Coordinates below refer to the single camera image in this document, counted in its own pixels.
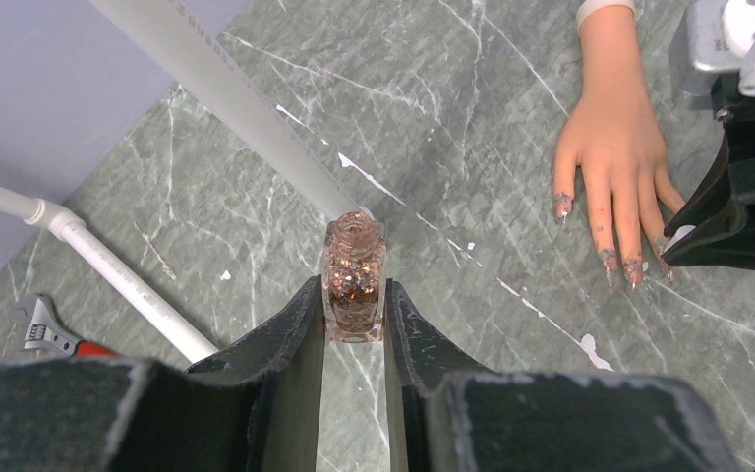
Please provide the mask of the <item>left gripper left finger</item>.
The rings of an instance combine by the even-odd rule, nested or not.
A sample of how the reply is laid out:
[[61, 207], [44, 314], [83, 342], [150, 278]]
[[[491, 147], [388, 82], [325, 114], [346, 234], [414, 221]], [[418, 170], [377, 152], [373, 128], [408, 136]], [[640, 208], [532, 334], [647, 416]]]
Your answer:
[[308, 279], [180, 371], [133, 357], [0, 362], [0, 471], [312, 471], [324, 324]]

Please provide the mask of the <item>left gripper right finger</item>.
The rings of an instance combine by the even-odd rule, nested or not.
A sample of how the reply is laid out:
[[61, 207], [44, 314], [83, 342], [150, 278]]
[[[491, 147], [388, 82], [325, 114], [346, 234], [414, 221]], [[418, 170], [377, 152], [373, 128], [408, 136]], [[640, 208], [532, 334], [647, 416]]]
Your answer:
[[700, 395], [678, 379], [499, 373], [418, 312], [385, 298], [385, 375], [394, 471], [733, 471]]

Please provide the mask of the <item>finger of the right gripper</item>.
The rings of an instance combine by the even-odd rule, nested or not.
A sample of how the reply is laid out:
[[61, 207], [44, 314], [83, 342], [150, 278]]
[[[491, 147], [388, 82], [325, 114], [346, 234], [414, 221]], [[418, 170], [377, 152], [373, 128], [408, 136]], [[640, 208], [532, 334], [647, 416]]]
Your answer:
[[725, 125], [711, 168], [665, 235], [682, 225], [696, 229], [662, 254], [668, 265], [755, 271], [755, 122]]

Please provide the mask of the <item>glitter nail polish bottle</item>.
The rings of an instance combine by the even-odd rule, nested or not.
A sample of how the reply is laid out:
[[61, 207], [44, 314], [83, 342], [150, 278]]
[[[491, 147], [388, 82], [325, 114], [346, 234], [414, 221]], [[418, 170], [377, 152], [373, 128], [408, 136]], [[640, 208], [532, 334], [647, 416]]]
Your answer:
[[348, 212], [326, 227], [321, 289], [328, 338], [342, 343], [383, 339], [386, 244], [383, 225]]

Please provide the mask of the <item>white nail polish cap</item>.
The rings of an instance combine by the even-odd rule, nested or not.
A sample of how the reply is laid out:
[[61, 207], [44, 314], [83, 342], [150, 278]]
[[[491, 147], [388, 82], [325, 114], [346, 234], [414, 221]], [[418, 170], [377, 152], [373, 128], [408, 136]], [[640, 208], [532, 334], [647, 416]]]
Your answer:
[[695, 225], [682, 225], [678, 227], [675, 233], [672, 236], [668, 237], [667, 243], [661, 249], [661, 253], [665, 254], [668, 250], [670, 250], [675, 245], [677, 245], [679, 241], [681, 241], [686, 236], [691, 234], [695, 229], [696, 229]]

